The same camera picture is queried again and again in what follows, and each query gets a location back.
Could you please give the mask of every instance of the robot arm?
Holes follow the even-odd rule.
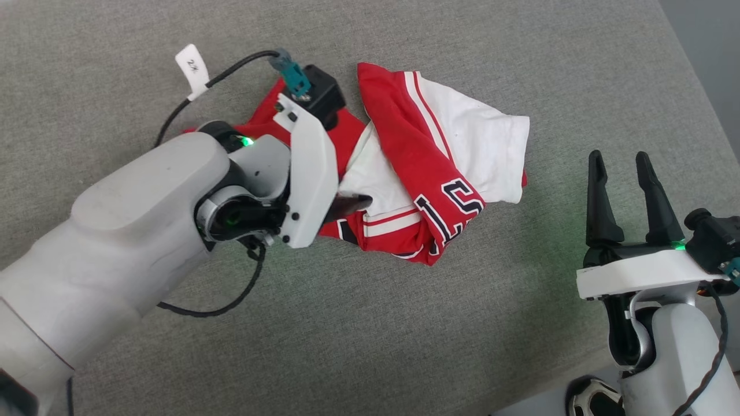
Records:
[[[276,103],[290,149],[270,135],[253,141],[221,121],[205,124],[91,186],[68,220],[0,272],[6,406],[45,414],[74,370],[136,325],[216,243],[279,238],[301,248],[327,215],[341,215],[332,212],[337,162],[326,129],[344,101],[325,73],[309,93],[311,101],[281,94]],[[358,208],[349,205],[338,209]]]
[[[714,218],[698,209],[684,235],[648,155],[637,155],[649,233],[644,243],[623,243],[606,194],[606,169],[598,150],[589,158],[584,269],[579,295],[603,302],[609,347],[622,371],[627,416],[730,416],[740,409],[740,389],[696,296],[738,291],[740,217]],[[716,303],[724,314],[719,298]],[[722,337],[726,343],[726,328]]]

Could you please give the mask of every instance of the white tag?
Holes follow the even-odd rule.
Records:
[[[188,100],[193,101],[208,90],[206,87],[206,84],[210,81],[208,69],[194,44],[187,45],[175,55],[175,61],[180,65],[180,69],[190,83],[192,94],[188,95]]]

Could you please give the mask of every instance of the gray fabric surface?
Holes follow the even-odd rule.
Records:
[[[530,185],[432,268],[328,239],[271,248],[232,313],[156,311],[79,369],[78,415],[485,414],[609,363],[605,314],[574,272],[592,149],[628,238],[647,226],[639,150],[682,218],[740,202],[732,150],[654,1],[0,0],[0,266],[147,151],[188,93],[173,56],[190,42],[212,73],[285,47],[333,74],[361,118],[359,61],[529,115]],[[274,79],[267,63],[240,71],[172,131],[244,120]],[[223,246],[172,302],[224,304],[252,267]]]

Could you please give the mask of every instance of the green indicator light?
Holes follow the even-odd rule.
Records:
[[[241,143],[244,145],[244,147],[252,146],[255,143],[254,140],[252,140],[252,139],[250,139],[250,138],[248,138],[246,136],[243,136],[242,135],[240,137],[241,137]]]
[[[241,212],[239,212],[239,211],[231,212],[226,217],[226,225],[228,227],[233,227],[234,225],[239,224],[239,221],[240,220],[241,220]]]

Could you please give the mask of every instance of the cable connector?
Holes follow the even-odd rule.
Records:
[[[290,58],[288,51],[283,48],[277,48],[275,51],[280,55],[271,56],[269,58],[270,65],[283,76],[293,98],[298,101],[310,101],[311,97],[308,93],[311,89],[311,82],[306,74],[303,73],[298,63]]]
[[[730,280],[740,286],[740,257],[719,265],[719,269],[726,274]]]

